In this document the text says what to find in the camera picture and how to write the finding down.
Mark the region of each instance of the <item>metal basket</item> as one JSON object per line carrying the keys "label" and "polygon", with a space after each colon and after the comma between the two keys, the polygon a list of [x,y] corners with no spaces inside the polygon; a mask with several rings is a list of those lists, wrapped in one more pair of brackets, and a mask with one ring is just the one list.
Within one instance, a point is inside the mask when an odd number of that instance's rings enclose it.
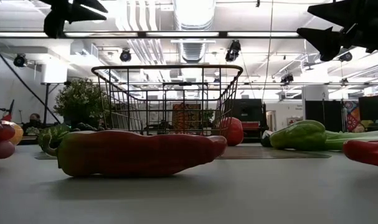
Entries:
{"label": "metal basket", "polygon": [[[202,82],[130,81],[132,72],[148,70],[157,73],[187,68],[200,70]],[[215,76],[215,81],[219,79],[219,82],[204,81],[204,70],[208,69],[215,71],[215,74],[219,72],[219,76]],[[221,82],[222,70],[226,74],[234,74],[231,82]],[[226,136],[237,80],[243,69],[235,65],[137,65],[94,67],[92,72],[101,85],[103,120],[108,129],[122,129],[144,135]],[[126,81],[122,82],[119,74],[123,74]]]}

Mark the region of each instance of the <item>wall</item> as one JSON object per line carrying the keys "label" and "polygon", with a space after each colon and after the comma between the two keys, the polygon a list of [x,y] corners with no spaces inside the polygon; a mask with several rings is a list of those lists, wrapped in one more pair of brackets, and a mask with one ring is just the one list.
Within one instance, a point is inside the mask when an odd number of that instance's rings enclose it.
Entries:
{"label": "wall", "polygon": [[302,117],[302,102],[266,102],[267,111],[276,111],[276,131],[287,127],[287,118]]}
{"label": "wall", "polygon": [[[19,76],[28,84],[28,86],[45,101],[45,86],[40,84],[42,80],[42,73],[36,72],[31,68],[16,68],[11,60],[8,62],[15,68]],[[55,89],[49,95],[49,108],[55,105],[54,98],[58,93]],[[40,114],[41,119],[44,117],[44,106],[37,100],[16,78],[5,63],[0,58],[0,108],[9,108],[12,100],[14,102],[14,109],[12,114],[12,121],[16,123],[28,122],[31,113]],[[48,114],[48,123],[55,122],[55,119]]]}

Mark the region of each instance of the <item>table surface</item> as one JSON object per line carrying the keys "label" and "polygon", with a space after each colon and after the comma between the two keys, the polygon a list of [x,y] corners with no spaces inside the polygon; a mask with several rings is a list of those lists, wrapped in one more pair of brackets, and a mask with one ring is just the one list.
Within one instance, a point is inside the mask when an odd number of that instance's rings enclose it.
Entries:
{"label": "table surface", "polygon": [[19,146],[0,161],[0,223],[373,223],[378,167],[329,159],[218,160],[163,179],[73,179]]}

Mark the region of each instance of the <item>red pepper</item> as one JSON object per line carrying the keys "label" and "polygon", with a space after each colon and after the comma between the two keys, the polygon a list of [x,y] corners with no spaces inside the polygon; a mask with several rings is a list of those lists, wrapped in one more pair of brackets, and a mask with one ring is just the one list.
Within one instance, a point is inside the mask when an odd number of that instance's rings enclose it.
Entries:
{"label": "red pepper", "polygon": [[344,143],[343,152],[353,161],[378,166],[378,141],[355,141]]}

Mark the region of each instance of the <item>ventilation duct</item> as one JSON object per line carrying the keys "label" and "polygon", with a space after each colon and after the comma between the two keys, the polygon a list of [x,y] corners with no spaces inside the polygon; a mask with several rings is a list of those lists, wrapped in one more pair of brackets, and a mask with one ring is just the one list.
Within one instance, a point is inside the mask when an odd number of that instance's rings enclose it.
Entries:
{"label": "ventilation duct", "polygon": [[[174,0],[173,4],[176,30],[203,31],[211,29],[215,14],[215,0]],[[187,63],[200,62],[206,50],[207,44],[179,44],[181,56]]]}

